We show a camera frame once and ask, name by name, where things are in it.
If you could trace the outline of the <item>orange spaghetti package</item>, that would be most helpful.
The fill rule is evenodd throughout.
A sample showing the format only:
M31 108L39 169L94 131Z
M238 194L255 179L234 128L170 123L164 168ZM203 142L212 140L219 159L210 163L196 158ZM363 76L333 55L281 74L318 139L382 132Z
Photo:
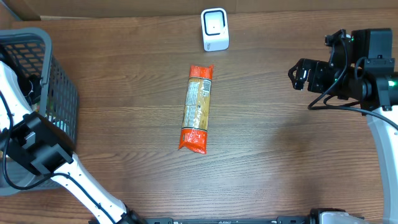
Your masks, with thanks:
M179 149L206 154L213 71L213 65L190 68Z

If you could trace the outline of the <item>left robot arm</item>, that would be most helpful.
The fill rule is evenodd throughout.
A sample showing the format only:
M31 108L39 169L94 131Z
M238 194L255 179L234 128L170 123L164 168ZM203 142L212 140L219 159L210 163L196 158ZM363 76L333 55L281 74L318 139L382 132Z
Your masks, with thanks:
M1 63L1 142L2 167L13 152L22 154L28 147L27 170L41 175L42 180L19 186L7 172L5 181L16 190L29 190L47 180L65 187L96 218L98 223L143 223L144 220L116 197L107 192L84 168L70 138L48 119L33 111L26 102L15 71Z

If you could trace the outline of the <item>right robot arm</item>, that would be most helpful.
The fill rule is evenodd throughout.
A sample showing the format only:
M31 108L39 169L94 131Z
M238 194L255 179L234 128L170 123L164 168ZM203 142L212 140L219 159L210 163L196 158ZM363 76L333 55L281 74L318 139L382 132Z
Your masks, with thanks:
M325 36L327 62L301 58L288 76L296 90L319 93L309 110L355 111L366 117L381 171L383 223L397 223L397 72L392 30L341 29Z

